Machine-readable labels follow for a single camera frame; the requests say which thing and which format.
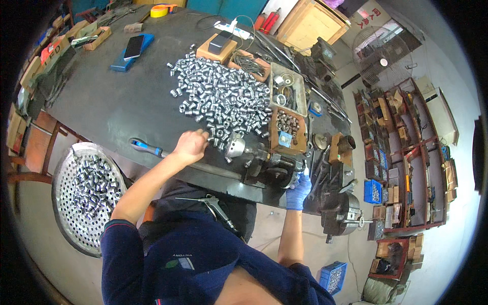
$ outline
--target standing fan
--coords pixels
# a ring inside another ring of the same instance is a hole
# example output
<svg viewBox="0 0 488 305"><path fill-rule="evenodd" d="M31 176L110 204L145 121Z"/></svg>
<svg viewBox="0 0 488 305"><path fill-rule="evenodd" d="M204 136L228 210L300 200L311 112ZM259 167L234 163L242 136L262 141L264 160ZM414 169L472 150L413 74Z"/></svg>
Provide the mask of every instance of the standing fan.
<svg viewBox="0 0 488 305"><path fill-rule="evenodd" d="M361 30L352 53L363 80L385 91L412 76L410 50L403 39L384 27Z"/></svg>

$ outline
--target red fire extinguisher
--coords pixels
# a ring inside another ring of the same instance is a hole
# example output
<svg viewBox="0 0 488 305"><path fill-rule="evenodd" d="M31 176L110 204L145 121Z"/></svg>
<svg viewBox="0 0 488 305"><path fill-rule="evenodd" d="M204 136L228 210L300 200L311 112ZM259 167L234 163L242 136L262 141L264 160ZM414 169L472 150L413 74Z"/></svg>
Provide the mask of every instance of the red fire extinguisher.
<svg viewBox="0 0 488 305"><path fill-rule="evenodd" d="M256 18L256 22L254 22L254 29L259 31L261 26L263 25L264 20L266 19L266 14L262 13Z"/></svg>
<svg viewBox="0 0 488 305"><path fill-rule="evenodd" d="M265 34L269 34L269 31L274 26L276 20L278 20L278 18L280 17L280 10L281 10L281 8L279 8L275 12L271 12L271 14L269 14L268 18L266 19L266 21L263 23L263 25L259 29L261 32L263 32Z"/></svg>

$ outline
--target metal pipe fitting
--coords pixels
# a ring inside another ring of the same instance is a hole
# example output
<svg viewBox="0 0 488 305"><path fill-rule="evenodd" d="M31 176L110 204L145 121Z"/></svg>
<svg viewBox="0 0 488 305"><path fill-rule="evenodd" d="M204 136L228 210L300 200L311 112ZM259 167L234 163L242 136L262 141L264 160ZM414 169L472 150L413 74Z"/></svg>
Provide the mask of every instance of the metal pipe fitting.
<svg viewBox="0 0 488 305"><path fill-rule="evenodd" d="M204 115L203 115L203 114L197 115L197 116L195 117L195 122L197 122L197 123L198 123L198 122L200 122L200 121L203 119L203 117L204 117Z"/></svg>

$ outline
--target human hand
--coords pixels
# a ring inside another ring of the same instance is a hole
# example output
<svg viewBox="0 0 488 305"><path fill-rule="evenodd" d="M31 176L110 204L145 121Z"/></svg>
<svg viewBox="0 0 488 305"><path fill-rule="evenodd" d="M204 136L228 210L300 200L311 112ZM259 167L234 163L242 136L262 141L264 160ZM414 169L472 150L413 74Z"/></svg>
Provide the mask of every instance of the human hand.
<svg viewBox="0 0 488 305"><path fill-rule="evenodd" d="M208 146L208 135L208 132L204 132L202 129L184 132L171 154L177 156L185 166L195 163L203 157L205 148Z"/></svg>
<svg viewBox="0 0 488 305"><path fill-rule="evenodd" d="M304 209L304 200L312 189L312 182L308 176L309 169L306 168L303 173L298 175L298 181L286 190L286 209L298 210Z"/></svg>

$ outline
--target workbench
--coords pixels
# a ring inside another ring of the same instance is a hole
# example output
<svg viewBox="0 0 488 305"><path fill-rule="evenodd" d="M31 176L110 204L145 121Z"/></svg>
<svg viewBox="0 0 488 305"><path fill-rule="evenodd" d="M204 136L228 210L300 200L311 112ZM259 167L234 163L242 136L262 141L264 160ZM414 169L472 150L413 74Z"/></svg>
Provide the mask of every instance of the workbench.
<svg viewBox="0 0 488 305"><path fill-rule="evenodd" d="M198 47L219 31L213 27L205 30L198 29L196 27L198 20L208 14L185 8L178 8L175 14L168 14L162 18L149 17L144 22L142 32L153 34L155 36L153 43L137 58L127 73L109 69L117 56L126 48L129 38L140 34L126 34L123 32L124 26L137 22L150 7L142 7L111 24L112 35L96 50L77 49L77 54L66 69L68 81L52 108L47 111L58 121L92 142L152 168L161 159L134 150L128 144L128 140L132 137L140 138L170 152L183 132L204 128L206 122L197 123L193 118L185 117L179 112L178 106L187 99L187 95L174 98L169 94L171 89L177 88L178 80L169 75L166 63L174 63L184 58L191 44L194 43ZM211 26L216 19L212 17L204 21L200 22L200 28ZM240 23L238 26L250 31ZM239 46L241 39L237 37L234 39ZM250 42L251 40L244 41L244 48ZM256 42L248 51L266 53ZM325 102L314 97L313 93L311 97L322 104L325 113L313 122L314 133L325 133L329 137L337 132L350 134L347 122L336 117L331 118L326 111ZM345 109L340 91L339 95L333 98ZM254 134L246 135L245 140L249 143L267 142ZM206 150L200 162L232 172L244 173L245 158L235 158L233 163L227 164L224 154L213 147ZM281 206L285 205L283 189L270 187L263 189L246 185L236 179L212 175L190 167L186 167L175 177L187 183L252 202L273 206L278 206L279 203ZM305 210L305 212L316 214L314 211Z"/></svg>

